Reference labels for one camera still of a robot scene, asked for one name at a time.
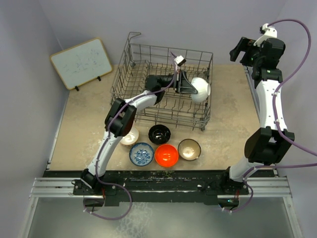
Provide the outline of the white ceramic bowl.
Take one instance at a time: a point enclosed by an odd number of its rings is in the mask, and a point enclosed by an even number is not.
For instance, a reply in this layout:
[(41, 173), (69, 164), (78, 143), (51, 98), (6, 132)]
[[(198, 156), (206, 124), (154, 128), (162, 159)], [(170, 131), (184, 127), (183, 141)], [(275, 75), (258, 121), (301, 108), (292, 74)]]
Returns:
[(191, 81), (191, 84), (198, 91), (197, 94), (192, 94), (192, 101), (196, 104), (199, 104), (207, 99), (211, 93), (211, 86), (203, 78), (194, 77)]

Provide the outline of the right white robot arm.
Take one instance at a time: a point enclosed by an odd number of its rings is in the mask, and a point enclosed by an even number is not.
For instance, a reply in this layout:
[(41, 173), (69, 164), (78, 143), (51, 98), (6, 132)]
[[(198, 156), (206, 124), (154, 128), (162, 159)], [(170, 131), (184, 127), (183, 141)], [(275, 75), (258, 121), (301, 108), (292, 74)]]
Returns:
[(280, 99), (283, 77), (277, 65), (285, 48), (284, 42), (276, 38), (257, 45), (255, 40), (242, 37), (230, 51), (231, 61), (244, 52), (240, 63), (253, 69), (251, 78), (260, 104), (260, 127), (246, 141), (244, 157), (222, 175), (220, 188), (226, 194), (242, 189), (243, 180), (259, 166), (279, 163), (295, 140), (295, 134), (288, 131), (283, 119)]

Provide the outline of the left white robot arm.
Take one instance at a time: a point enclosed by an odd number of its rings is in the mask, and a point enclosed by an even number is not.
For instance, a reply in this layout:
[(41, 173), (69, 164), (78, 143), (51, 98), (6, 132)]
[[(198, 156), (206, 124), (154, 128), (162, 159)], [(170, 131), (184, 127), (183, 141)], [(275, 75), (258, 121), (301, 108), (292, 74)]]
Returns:
[(84, 188), (90, 194), (101, 191), (100, 177), (105, 174), (109, 159), (118, 143), (130, 132), (136, 113), (158, 104), (168, 88), (173, 88), (179, 94), (198, 94), (198, 90), (188, 80), (187, 73), (177, 69), (174, 74), (148, 75), (144, 92), (130, 99), (115, 99), (105, 119), (103, 141), (94, 159), (81, 174)]

